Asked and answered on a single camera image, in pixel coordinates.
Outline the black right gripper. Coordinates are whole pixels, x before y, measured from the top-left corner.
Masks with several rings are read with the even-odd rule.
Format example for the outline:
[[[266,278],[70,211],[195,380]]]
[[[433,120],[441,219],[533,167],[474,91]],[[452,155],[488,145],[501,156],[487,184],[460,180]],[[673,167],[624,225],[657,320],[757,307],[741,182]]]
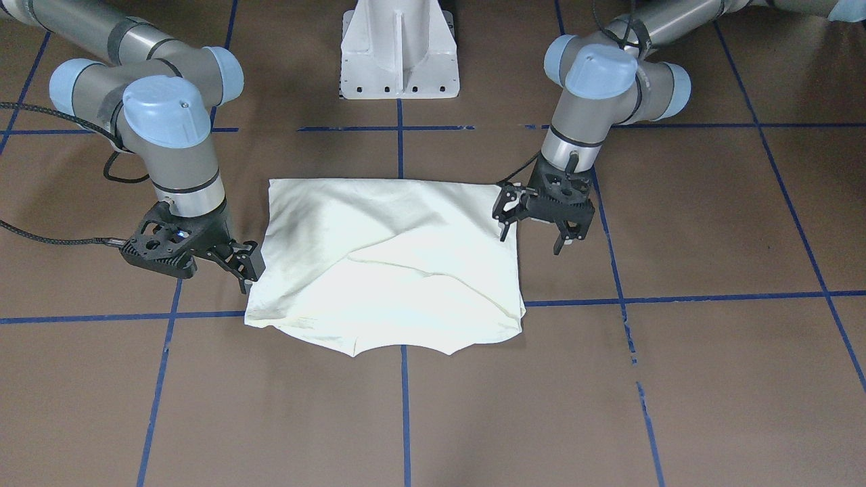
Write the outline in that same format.
[[[130,265],[179,279],[193,277],[195,258],[207,259],[234,275],[244,295],[266,269],[257,241],[238,243],[230,237],[226,201],[194,218],[171,213],[167,202],[154,204],[121,246],[120,255]]]

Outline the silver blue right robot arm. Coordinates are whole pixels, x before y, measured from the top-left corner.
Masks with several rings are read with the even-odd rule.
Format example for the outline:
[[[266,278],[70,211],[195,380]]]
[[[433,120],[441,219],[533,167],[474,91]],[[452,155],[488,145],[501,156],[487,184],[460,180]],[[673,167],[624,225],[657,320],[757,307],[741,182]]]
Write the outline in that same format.
[[[2,226],[53,246],[110,246],[130,265],[189,279],[197,259],[234,275],[242,293],[265,269],[256,241],[231,232],[225,185],[211,138],[210,109],[234,101],[244,72],[224,47],[191,47],[141,18],[99,1],[3,1],[3,18],[43,28],[94,53],[71,59],[49,81],[52,108],[5,109],[77,123],[142,158],[157,201],[127,239],[52,239]]]

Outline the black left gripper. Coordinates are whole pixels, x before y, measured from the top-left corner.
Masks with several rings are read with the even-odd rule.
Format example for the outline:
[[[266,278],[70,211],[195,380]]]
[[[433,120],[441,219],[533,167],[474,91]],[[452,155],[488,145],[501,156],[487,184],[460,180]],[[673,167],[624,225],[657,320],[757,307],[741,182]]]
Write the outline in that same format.
[[[553,255],[559,256],[572,241],[582,241],[596,213],[589,196],[590,172],[568,173],[547,161],[536,161],[528,185],[498,183],[492,218],[500,225],[500,241],[506,241],[512,225],[527,218],[557,226],[559,237]]]

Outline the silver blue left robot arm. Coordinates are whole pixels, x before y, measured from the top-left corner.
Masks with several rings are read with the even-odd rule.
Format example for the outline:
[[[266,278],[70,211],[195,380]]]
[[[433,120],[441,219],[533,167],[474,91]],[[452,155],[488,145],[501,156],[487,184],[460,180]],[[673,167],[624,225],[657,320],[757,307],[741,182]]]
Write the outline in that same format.
[[[531,218],[559,229],[553,252],[582,240],[596,212],[591,169],[610,129],[680,113],[691,96],[684,68],[647,57],[748,1],[650,1],[601,25],[593,34],[563,34],[545,52],[547,77],[561,96],[528,184],[499,182],[492,217],[504,241],[511,226]]]

